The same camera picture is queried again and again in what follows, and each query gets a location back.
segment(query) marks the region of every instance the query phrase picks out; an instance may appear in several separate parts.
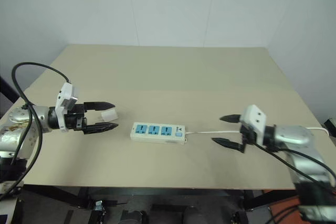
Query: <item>beige table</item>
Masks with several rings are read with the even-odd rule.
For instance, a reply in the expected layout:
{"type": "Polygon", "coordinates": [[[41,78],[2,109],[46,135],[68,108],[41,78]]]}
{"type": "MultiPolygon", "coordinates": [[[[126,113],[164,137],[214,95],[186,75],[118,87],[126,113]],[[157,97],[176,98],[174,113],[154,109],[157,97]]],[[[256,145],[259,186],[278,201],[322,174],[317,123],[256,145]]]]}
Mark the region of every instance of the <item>beige table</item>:
{"type": "MultiPolygon", "coordinates": [[[[140,121],[183,124],[188,131],[238,130],[219,117],[241,113],[249,104],[267,114],[268,125],[319,126],[265,48],[71,45],[51,66],[79,88],[78,103],[115,104],[119,126],[93,135],[45,134],[26,184],[293,188],[287,167],[268,154],[253,146],[242,154],[211,140],[240,142],[239,134],[190,135],[185,145],[136,143],[129,137],[131,126],[140,121]]],[[[63,82],[45,71],[26,94],[35,104],[53,106],[63,82]]],[[[88,120],[98,116],[89,113],[88,120]]],[[[318,151],[336,170],[335,146],[325,133],[314,134],[318,151]]]]}

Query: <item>power strip switch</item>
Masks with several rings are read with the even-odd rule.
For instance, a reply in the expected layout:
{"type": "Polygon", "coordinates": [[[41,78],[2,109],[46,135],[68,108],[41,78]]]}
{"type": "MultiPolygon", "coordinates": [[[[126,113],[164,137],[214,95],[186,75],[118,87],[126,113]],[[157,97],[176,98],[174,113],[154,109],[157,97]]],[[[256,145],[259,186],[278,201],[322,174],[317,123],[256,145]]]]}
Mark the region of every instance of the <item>power strip switch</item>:
{"type": "Polygon", "coordinates": [[[135,122],[131,130],[131,139],[137,142],[185,144],[185,126],[135,122]]]}

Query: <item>white wall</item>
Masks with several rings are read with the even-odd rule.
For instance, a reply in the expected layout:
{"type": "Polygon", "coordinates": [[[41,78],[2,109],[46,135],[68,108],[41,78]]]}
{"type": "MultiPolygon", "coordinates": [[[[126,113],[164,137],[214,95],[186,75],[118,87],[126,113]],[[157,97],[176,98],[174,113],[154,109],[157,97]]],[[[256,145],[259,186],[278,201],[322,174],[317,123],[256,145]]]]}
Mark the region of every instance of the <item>white wall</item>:
{"type": "MultiPolygon", "coordinates": [[[[31,60],[49,64],[69,43],[270,45],[271,56],[290,80],[302,84],[304,78],[293,79],[288,73],[287,55],[283,56],[280,45],[282,30],[291,20],[291,5],[293,0],[0,0],[0,74],[11,83],[15,63],[31,60]]],[[[23,87],[41,71],[28,67],[20,71],[23,87]]]]}
{"type": "Polygon", "coordinates": [[[336,116],[336,0],[291,0],[269,52],[320,122],[336,116]]]}

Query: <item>blue outlet socket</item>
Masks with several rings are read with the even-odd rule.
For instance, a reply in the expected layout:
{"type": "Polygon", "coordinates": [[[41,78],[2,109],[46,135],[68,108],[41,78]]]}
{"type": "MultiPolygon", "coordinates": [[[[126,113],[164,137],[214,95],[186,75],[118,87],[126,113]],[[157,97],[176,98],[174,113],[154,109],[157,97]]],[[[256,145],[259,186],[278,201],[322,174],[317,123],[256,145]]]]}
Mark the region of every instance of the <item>blue outlet socket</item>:
{"type": "Polygon", "coordinates": [[[162,127],[161,128],[161,135],[171,136],[172,135],[172,128],[171,127],[162,127]]]}
{"type": "Polygon", "coordinates": [[[160,126],[149,126],[148,134],[158,135],[160,126]]]}
{"type": "Polygon", "coordinates": [[[138,124],[136,129],[135,129],[135,132],[139,133],[139,134],[145,134],[146,130],[147,130],[147,125],[138,124]]]}

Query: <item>power strip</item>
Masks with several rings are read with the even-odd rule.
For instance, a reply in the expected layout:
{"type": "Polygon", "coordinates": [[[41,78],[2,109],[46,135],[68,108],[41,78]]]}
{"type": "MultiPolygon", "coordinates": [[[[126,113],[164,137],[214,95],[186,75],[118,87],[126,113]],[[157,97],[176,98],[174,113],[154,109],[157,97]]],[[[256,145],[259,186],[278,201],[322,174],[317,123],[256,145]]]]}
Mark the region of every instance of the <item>power strip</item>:
{"type": "Polygon", "coordinates": [[[131,130],[131,139],[137,142],[185,144],[185,126],[135,122],[131,130]]]}

